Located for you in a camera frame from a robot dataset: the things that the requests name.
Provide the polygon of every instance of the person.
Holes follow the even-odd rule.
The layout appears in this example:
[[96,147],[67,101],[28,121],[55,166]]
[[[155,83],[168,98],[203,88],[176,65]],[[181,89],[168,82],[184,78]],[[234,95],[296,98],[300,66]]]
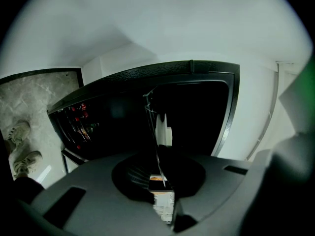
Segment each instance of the person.
[[[4,140],[8,156],[23,146],[30,132],[31,127],[27,121],[21,121],[14,125]],[[28,175],[36,170],[43,158],[39,151],[31,151],[22,158],[19,158],[20,156],[17,156],[17,160],[13,163],[14,177],[16,178],[13,184],[14,193],[18,199],[30,204],[44,188]]]

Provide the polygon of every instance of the shoe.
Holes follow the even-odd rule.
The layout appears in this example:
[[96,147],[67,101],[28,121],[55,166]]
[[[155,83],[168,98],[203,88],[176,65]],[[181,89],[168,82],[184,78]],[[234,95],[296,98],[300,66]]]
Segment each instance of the shoe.
[[29,136],[31,127],[27,121],[16,124],[10,131],[7,140],[15,145],[16,150],[23,141]]
[[43,160],[43,157],[39,151],[33,151],[26,155],[26,157],[20,161],[13,163],[13,169],[18,175],[20,172],[26,174],[33,173]]

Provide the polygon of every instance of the beige sneaker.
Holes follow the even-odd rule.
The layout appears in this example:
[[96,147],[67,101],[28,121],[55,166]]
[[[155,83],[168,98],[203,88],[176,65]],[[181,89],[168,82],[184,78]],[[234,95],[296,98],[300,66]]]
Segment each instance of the beige sneaker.
[[29,136],[30,132],[31,127],[27,121],[17,123],[11,129],[7,140],[11,141],[15,145],[13,150],[16,150],[23,143],[23,141]]
[[43,160],[43,157],[39,151],[33,151],[26,155],[26,157],[20,161],[13,163],[13,169],[17,176],[23,172],[26,174],[36,171],[36,168]]

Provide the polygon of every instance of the black baseboard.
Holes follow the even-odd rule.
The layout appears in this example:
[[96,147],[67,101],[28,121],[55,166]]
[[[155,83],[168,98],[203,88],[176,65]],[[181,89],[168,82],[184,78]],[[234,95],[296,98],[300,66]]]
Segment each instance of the black baseboard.
[[42,70],[35,70],[35,71],[29,71],[24,73],[17,73],[10,76],[7,76],[5,78],[0,79],[0,85],[20,79],[27,76],[37,75],[37,74],[43,74],[43,73],[56,73],[56,72],[76,72],[78,77],[78,84],[79,87],[83,87],[83,78],[80,68],[50,68],[50,69],[42,69]]

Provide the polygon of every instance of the gray tile floor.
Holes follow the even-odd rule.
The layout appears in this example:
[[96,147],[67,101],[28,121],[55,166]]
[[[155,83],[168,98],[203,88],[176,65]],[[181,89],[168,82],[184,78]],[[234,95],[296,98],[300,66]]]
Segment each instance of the gray tile floor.
[[7,137],[19,120],[27,120],[31,126],[30,136],[23,147],[10,155],[10,165],[28,151],[40,151],[43,162],[29,177],[41,182],[44,188],[65,176],[61,157],[63,144],[49,121],[47,108],[78,88],[76,72],[33,75],[0,85],[3,137]]

